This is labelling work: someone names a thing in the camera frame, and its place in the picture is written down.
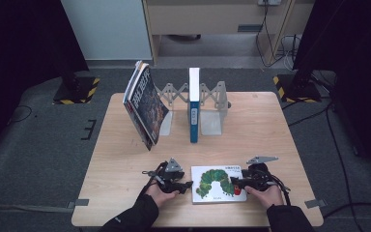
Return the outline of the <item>thick blue book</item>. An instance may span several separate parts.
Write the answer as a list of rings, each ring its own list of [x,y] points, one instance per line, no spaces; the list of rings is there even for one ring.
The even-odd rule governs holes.
[[[198,142],[199,136],[199,108],[200,108],[200,82],[199,68],[188,70],[188,119],[189,119],[189,138],[191,143]]]

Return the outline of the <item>person's left hand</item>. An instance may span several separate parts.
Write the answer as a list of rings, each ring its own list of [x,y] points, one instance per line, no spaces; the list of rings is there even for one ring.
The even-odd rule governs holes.
[[[163,192],[157,184],[152,184],[147,188],[146,194],[150,195],[155,201],[156,205],[161,208],[167,201],[174,199],[179,192],[175,190],[173,192],[166,193]]]

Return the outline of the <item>black striped stand base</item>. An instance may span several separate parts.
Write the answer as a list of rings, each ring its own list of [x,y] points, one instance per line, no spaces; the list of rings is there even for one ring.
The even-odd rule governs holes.
[[[53,103],[88,103],[94,96],[99,82],[97,77],[83,76],[77,78],[77,86],[74,88],[68,88],[65,83],[62,83],[53,98]]]
[[[278,74],[272,80],[283,102],[319,102],[321,100],[321,95],[314,83],[301,82],[294,74]]]

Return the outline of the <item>black curtain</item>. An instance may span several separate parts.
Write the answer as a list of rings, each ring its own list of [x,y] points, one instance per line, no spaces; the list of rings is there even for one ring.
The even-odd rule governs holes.
[[[0,0],[0,134],[23,92],[87,65],[61,0]]]
[[[342,120],[371,159],[371,0],[315,0],[294,68],[336,74]]]

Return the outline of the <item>white caterpillar picture book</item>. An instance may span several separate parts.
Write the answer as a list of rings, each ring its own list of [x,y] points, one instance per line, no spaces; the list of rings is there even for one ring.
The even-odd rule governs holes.
[[[242,169],[238,165],[192,166],[192,203],[244,202],[246,192],[231,182],[232,178],[239,180],[242,177]]]

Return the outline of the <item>light wooden desk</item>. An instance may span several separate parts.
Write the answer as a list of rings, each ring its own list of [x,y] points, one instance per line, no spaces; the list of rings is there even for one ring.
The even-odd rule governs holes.
[[[316,0],[142,0],[153,58],[163,35],[255,33],[265,62],[277,60],[282,38],[303,33]]]

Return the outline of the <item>dark illustrated magazine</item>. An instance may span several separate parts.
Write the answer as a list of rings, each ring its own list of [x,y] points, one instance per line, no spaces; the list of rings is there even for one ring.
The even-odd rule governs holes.
[[[128,95],[128,102],[133,106],[135,114],[151,138],[153,147],[158,143],[160,128],[169,109],[157,93],[148,63],[143,62],[134,80],[133,89]]]

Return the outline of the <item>grey tape strip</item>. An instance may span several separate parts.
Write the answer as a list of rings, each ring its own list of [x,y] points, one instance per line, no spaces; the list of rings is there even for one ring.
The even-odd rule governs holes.
[[[315,207],[325,207],[327,205],[327,202],[324,199],[313,199],[313,200],[308,200],[304,202],[305,206],[308,209],[315,208]]]
[[[67,209],[74,209],[76,206],[88,206],[89,199],[76,199],[74,201],[70,201],[67,204]]]

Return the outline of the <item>white power strip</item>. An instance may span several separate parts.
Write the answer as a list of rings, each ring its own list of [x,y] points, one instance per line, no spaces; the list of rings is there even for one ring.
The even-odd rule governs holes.
[[[258,6],[280,6],[282,0],[258,0]]]

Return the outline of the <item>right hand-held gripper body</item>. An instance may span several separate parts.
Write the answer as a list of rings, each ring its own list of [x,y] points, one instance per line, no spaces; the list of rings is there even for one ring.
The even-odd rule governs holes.
[[[250,187],[257,190],[266,190],[276,184],[276,180],[269,172],[266,163],[277,160],[277,157],[254,157],[246,162],[247,169],[242,170],[243,178]]]

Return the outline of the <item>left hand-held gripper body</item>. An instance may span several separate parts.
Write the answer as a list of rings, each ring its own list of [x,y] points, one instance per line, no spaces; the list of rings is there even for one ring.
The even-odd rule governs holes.
[[[142,189],[142,192],[147,190],[153,180],[156,180],[159,188],[166,193],[170,193],[172,189],[184,189],[176,188],[173,185],[179,183],[179,180],[185,175],[182,167],[173,158],[170,161],[162,162],[155,170],[143,171],[143,174],[147,174],[150,180]]]

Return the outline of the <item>white panel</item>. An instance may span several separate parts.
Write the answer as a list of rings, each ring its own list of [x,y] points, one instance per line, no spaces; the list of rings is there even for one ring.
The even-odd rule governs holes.
[[[86,60],[151,60],[142,0],[61,0]]]

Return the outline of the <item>person's right hand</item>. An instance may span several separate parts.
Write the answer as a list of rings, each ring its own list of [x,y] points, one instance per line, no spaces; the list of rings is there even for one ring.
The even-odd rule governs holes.
[[[244,190],[255,196],[265,209],[268,209],[271,206],[280,206],[284,204],[282,193],[278,186],[270,186],[264,191],[246,186]]]

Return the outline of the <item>grey expandable book rack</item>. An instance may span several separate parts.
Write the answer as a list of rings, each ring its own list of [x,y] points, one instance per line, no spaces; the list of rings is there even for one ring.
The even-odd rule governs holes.
[[[171,123],[174,120],[174,102],[181,100],[186,104],[186,116],[188,119],[188,83],[177,89],[172,83],[167,83],[164,88],[157,88],[159,97],[170,107],[170,112],[163,121],[161,135],[168,135]],[[215,136],[222,135],[224,119],[227,116],[231,103],[227,98],[224,81],[218,81],[213,89],[209,89],[205,83],[200,84],[200,108],[199,108],[199,135]]]

